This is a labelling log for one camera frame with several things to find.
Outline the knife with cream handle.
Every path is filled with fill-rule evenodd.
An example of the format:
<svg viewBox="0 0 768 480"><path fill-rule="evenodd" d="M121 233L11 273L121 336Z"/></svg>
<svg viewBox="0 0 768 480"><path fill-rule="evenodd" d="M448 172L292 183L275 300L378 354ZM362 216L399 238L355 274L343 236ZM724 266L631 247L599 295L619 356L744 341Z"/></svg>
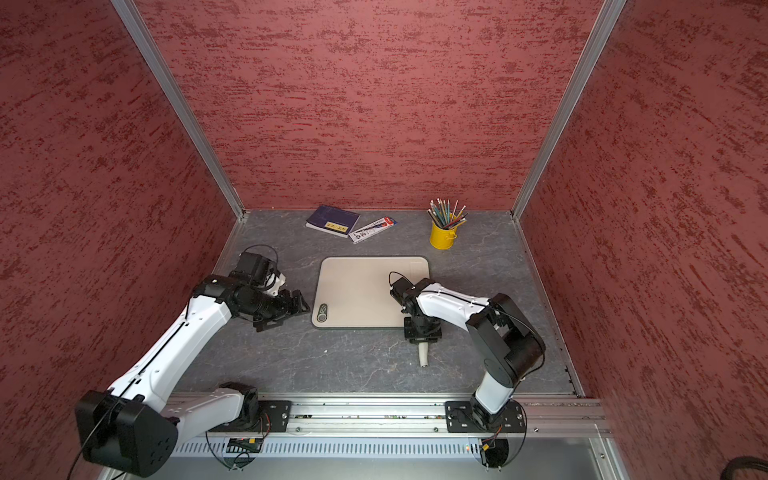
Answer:
<svg viewBox="0 0 768 480"><path fill-rule="evenodd" d="M428 366L429 361L429 343L428 342L419 342L417 344L417 352L418 352L418 360L419 365L421 368L425 368Z"/></svg>

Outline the beige green-edged cutting board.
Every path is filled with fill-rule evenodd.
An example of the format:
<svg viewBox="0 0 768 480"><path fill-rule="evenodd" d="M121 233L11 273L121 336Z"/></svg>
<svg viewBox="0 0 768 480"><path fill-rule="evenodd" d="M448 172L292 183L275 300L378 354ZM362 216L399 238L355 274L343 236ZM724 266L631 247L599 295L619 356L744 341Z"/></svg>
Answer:
<svg viewBox="0 0 768 480"><path fill-rule="evenodd" d="M312 324L320 329L401 329L404 314L390 295L401 276L416 282L430 275L421 256L328 257L320 267Z"/></svg>

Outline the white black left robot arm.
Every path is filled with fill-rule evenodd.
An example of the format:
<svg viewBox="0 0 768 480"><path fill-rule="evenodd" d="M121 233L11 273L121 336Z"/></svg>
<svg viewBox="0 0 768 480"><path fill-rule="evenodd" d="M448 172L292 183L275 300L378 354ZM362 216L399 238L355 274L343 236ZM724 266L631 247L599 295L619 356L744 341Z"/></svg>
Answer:
<svg viewBox="0 0 768 480"><path fill-rule="evenodd" d="M225 383L181 406L168 400L208 341L241 317L265 330L309 311L298 290L267 293L249 281L210 275L198 284L184 310L161 338L106 390L85 393L75 406L78 457L125 474L147 478L177 444L224 424L262 426L266 415L257 391Z"/></svg>

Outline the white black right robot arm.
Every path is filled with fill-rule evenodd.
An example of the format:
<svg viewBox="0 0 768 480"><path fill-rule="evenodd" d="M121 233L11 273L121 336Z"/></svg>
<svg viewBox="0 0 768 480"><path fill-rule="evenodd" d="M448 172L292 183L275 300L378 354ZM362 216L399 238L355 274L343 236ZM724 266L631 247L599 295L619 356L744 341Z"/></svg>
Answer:
<svg viewBox="0 0 768 480"><path fill-rule="evenodd" d="M501 421L518 385L546 362L541 335L505 294L473 297L430 278L412 283L402 276L390 284L390 295L401 307L405 338L418 347L423 366L429 346L442 338L444 324L469 334L485 370L469 400L470 419L481 429Z"/></svg>

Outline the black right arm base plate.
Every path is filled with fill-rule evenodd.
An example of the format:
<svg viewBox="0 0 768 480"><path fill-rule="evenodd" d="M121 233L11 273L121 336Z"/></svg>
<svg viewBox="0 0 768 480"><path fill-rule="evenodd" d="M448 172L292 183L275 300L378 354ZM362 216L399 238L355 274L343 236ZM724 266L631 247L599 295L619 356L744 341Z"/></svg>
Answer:
<svg viewBox="0 0 768 480"><path fill-rule="evenodd" d="M498 412L488 413L478 402L447 401L444 404L450 433L524 433L526 420L523 407L509 400Z"/></svg>

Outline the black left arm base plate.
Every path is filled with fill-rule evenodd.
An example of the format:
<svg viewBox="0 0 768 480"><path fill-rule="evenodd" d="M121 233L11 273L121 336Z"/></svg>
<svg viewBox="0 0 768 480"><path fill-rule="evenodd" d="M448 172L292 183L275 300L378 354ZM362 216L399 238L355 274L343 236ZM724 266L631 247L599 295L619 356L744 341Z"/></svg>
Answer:
<svg viewBox="0 0 768 480"><path fill-rule="evenodd" d="M289 400L258 400L245 405L235 420L213 427L211 432L284 433L292 406Z"/></svg>

